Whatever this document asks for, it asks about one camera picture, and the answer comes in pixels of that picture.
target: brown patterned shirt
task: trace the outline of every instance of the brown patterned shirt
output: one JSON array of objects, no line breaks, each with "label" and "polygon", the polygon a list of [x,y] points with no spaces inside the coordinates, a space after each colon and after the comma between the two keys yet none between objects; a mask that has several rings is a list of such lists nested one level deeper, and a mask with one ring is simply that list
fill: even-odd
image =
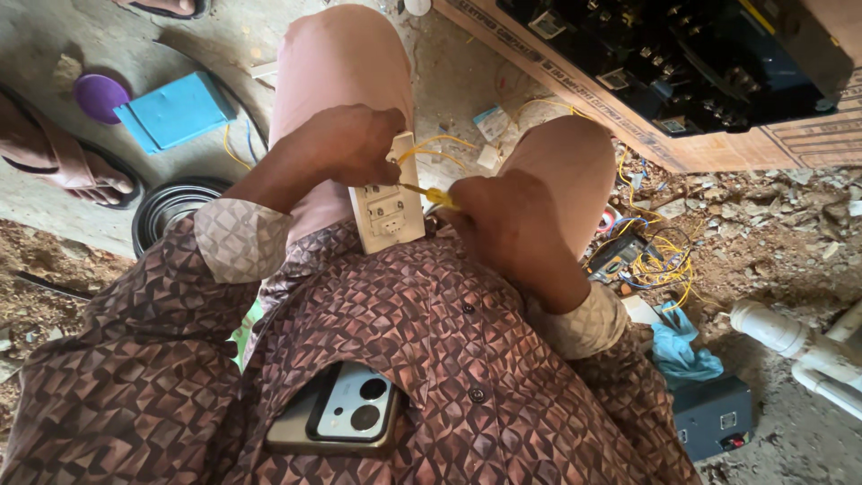
[{"label": "brown patterned shirt", "polygon": [[[541,315],[453,233],[364,255],[352,222],[285,260],[290,219],[267,211],[226,199],[181,220],[80,335],[30,356],[3,483],[699,482],[612,292]],[[258,292],[240,374],[227,339]],[[268,452],[290,397],[339,361],[409,396],[396,450]]]}]

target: electrical panel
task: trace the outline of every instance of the electrical panel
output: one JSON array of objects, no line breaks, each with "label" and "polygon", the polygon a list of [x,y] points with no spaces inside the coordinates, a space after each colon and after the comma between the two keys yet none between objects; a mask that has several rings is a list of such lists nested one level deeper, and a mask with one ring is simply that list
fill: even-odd
[{"label": "electrical panel", "polygon": [[838,112],[853,61],[798,0],[497,0],[671,137]]},{"label": "electrical panel", "polygon": [[[392,141],[386,160],[395,163],[413,147],[413,133],[402,133]],[[400,181],[402,184],[419,185],[416,158],[413,155],[402,163]],[[353,201],[362,247],[368,255],[425,236],[422,200],[416,192],[402,186],[351,187],[350,199]]]}]

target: man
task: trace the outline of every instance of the man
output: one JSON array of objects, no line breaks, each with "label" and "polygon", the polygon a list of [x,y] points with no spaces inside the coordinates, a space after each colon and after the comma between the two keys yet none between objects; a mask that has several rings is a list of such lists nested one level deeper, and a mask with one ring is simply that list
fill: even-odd
[{"label": "man", "polygon": [[[452,187],[457,235],[364,255],[346,186],[396,182],[384,157],[412,126],[397,33],[334,7],[279,62],[271,153],[28,360],[3,481],[698,482],[622,304],[578,265],[614,183],[604,130],[529,130],[503,176]],[[226,340],[258,293],[240,375]],[[343,361],[409,396],[396,450],[271,453],[272,421]]]}]

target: blue plastic bag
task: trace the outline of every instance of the blue plastic bag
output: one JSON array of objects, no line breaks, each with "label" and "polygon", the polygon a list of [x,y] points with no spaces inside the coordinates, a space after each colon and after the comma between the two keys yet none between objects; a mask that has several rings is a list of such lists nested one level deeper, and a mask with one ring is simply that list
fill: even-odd
[{"label": "blue plastic bag", "polygon": [[721,360],[709,350],[691,349],[691,341],[699,333],[682,310],[674,308],[662,312],[676,302],[670,301],[661,306],[659,315],[665,324],[653,324],[653,362],[659,372],[667,379],[667,387],[672,391],[688,384],[688,381],[708,381],[724,372]]}]

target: black electrical box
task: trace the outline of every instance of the black electrical box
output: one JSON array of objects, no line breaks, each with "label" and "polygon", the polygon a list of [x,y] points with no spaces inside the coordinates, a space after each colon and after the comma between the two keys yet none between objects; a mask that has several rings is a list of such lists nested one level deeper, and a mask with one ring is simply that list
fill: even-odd
[{"label": "black electrical box", "polygon": [[838,112],[853,61],[798,0],[497,0],[673,137]]},{"label": "black electrical box", "polygon": [[752,391],[735,375],[673,391],[677,435],[692,462],[751,443]]}]

